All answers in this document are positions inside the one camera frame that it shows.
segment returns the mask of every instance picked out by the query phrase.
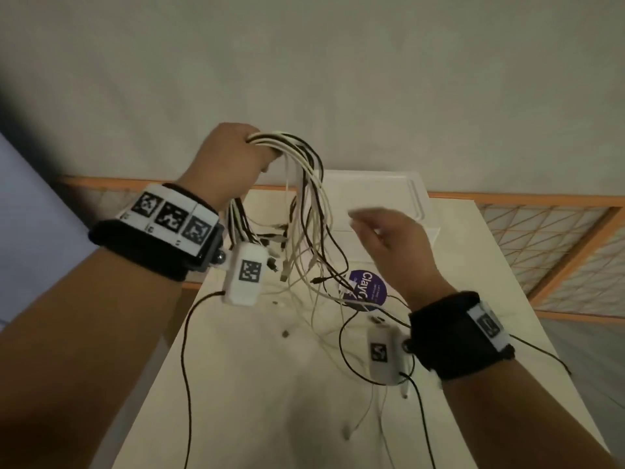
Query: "purple sticker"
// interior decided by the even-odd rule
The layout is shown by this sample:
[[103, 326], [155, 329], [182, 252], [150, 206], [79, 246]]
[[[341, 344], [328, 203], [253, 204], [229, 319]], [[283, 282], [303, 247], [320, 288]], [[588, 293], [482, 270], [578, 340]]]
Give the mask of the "purple sticker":
[[[366, 301], [382, 306], [386, 301], [387, 291], [386, 284], [375, 273], [369, 270], [352, 270], [349, 274], [349, 281], [355, 283], [355, 296], [351, 292], [347, 292], [345, 299], [356, 299], [358, 301]], [[346, 306], [357, 310], [362, 310], [362, 306], [345, 303]], [[373, 306], [365, 306], [368, 311], [377, 309]]]

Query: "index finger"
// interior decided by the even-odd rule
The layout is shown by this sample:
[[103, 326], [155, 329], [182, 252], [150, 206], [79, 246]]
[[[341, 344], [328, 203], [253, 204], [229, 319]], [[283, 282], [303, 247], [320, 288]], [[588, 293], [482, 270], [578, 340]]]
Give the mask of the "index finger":
[[356, 209], [349, 211], [348, 215], [354, 220], [367, 224], [372, 229], [380, 230], [382, 233], [398, 229], [412, 220], [402, 212], [384, 207]]

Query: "wire mesh panel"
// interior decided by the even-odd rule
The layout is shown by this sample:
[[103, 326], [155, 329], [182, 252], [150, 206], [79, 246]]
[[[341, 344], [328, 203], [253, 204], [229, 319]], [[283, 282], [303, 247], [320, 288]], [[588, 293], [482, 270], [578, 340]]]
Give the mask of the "wire mesh panel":
[[536, 309], [625, 318], [625, 226]]
[[478, 204], [525, 293], [605, 213], [603, 207]]

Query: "white table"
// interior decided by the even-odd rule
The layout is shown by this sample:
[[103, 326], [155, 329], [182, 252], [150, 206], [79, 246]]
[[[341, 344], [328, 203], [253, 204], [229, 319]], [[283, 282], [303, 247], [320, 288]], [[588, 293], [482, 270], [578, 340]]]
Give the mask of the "white table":
[[[252, 191], [246, 199], [249, 215], [269, 223], [283, 220], [282, 208], [275, 207], [276, 201], [282, 203], [280, 194]], [[433, 202], [441, 221], [434, 255], [443, 274], [459, 289], [478, 290], [510, 332], [554, 352], [475, 204]], [[374, 269], [371, 264], [358, 267]], [[267, 278], [267, 291], [283, 286], [277, 275]], [[222, 280], [223, 273], [209, 273], [198, 296], [221, 289]], [[298, 288], [297, 293], [310, 308], [308, 291]], [[392, 299], [385, 307], [406, 317], [406, 310]], [[339, 306], [320, 299], [315, 322], [319, 332], [335, 330]], [[365, 316], [352, 322], [344, 345], [365, 358], [368, 322]], [[284, 330], [289, 337], [281, 336]], [[337, 337], [338, 333], [328, 336], [333, 342]], [[115, 469], [182, 469], [188, 423], [181, 342], [182, 332]], [[603, 444], [562, 366], [521, 343], [515, 346], [519, 361]], [[353, 427], [367, 408], [371, 386], [349, 374], [337, 351], [329, 355], [337, 364], [319, 346], [288, 293], [263, 296], [255, 308], [228, 307], [219, 298], [201, 305], [191, 321], [186, 351], [193, 410], [189, 467], [390, 467], [374, 410], [350, 441], [343, 438], [343, 427]], [[423, 395], [437, 467], [475, 467], [437, 379], [419, 365], [414, 378]], [[383, 422], [397, 469], [431, 467], [415, 395], [402, 400], [397, 388], [389, 389]]]

